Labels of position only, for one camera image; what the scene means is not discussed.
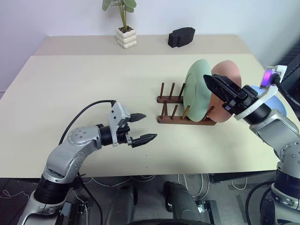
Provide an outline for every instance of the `table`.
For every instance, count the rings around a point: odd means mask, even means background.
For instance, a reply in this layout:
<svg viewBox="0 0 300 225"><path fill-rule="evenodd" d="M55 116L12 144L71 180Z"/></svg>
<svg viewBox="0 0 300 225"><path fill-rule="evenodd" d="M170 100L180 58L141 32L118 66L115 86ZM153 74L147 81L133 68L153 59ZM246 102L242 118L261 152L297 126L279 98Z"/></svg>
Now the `table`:
<svg viewBox="0 0 300 225"><path fill-rule="evenodd" d="M232 173L276 169L273 149L233 117L215 126L158 124L162 104L156 103L161 82L165 93L176 83L179 93L194 61L211 67L232 60L240 68L242 84L259 85L263 67L249 52L221 54L98 54L34 55L0 100L0 177L40 177L50 152L69 122L86 105L116 99L131 113L147 118L129 124L130 135L157 133L138 148L126 144L104 146L84 162L87 176L175 173ZM288 117L299 127L283 97ZM173 111L168 104L168 111ZM72 126L107 125L109 104L86 111Z"/></svg>

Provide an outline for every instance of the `potted plant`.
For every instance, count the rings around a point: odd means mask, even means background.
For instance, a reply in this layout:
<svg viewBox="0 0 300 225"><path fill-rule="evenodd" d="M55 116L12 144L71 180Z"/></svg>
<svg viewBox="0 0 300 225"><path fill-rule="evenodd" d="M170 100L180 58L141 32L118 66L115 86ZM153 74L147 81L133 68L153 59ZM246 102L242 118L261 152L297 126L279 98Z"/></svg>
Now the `potted plant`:
<svg viewBox="0 0 300 225"><path fill-rule="evenodd" d="M117 42L125 49L136 45L136 31L128 26L126 21L126 14L134 12L134 8L136 7L135 0L103 0L103 11L106 11L110 6L115 6L118 9L123 22L123 27L116 29Z"/></svg>

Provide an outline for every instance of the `white plant pot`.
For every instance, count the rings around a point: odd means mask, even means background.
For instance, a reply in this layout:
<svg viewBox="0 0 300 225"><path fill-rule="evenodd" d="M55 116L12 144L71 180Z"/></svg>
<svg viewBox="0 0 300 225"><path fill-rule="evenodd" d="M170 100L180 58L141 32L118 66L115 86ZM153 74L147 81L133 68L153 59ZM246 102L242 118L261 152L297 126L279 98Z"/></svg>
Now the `white plant pot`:
<svg viewBox="0 0 300 225"><path fill-rule="evenodd" d="M117 32L117 42L123 48L128 49L129 47L136 45L135 30L131 30L126 33L123 33L122 31L119 30L119 28L117 28L116 32Z"/></svg>

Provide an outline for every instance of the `green plate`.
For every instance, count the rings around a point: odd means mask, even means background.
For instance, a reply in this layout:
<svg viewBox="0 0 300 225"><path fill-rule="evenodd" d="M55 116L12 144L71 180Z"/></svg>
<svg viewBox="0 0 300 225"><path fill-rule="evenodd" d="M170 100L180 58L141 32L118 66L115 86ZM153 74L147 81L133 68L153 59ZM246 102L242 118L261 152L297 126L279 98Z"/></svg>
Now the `green plate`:
<svg viewBox="0 0 300 225"><path fill-rule="evenodd" d="M210 104L211 91L203 75L211 75L210 65L206 60L198 60L189 69L183 90L183 106L190 106L187 116L195 122L203 119Z"/></svg>

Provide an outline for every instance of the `floor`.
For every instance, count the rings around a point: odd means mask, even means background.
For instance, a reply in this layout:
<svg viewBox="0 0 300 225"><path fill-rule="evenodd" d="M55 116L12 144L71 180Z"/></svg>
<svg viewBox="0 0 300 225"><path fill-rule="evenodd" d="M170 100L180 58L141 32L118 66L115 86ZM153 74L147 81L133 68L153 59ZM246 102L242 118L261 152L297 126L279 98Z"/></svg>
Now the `floor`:
<svg viewBox="0 0 300 225"><path fill-rule="evenodd" d="M203 174L203 195L207 188L206 174ZM186 174L187 185L190 193L196 195L201 187L201 179L199 174ZM203 200L216 200L217 207L221 219L222 225L244 225L247 224L245 220L244 204L248 192L258 183L272 180L274 178L274 172L260 174L252 177L248 177L247 186L245 190L236 190L230 181L223 181L222 183L210 183L209 192ZM98 182L113 185L124 180L128 177L110 177L110 178L95 178ZM138 189L138 204L135 208L135 221L152 219L152 218L172 218L172 213L169 213L165 209L165 202L163 198L163 184L165 181L178 182L177 175L157 175L148 182L138 182L131 179L128 183L132 183ZM183 175L180 175L180 182L184 184ZM242 188L245 183L245 179L237 179L233 181L236 187ZM112 200L120 188L116 187L104 187L94 181L86 184L91 193L95 196L100 203L104 218L108 213ZM36 184L28 183L24 181L17 181L13 179L0 179L0 190L7 190L10 195L17 194L24 191L26 194L30 194L36 188ZM259 202L263 192L267 187L259 188L250 202L249 213L252 224L259 224ZM76 192L80 198L86 199L87 195L82 191ZM27 196L19 194L12 196L10 199L0 198L0 224L1 225L15 225L18 222L18 218L22 213L22 210L27 202ZM68 194L68 200L74 201L75 196L70 191ZM98 224L99 213L96 207L89 209L89 224ZM82 215L80 224L85 224L85 215Z"/></svg>

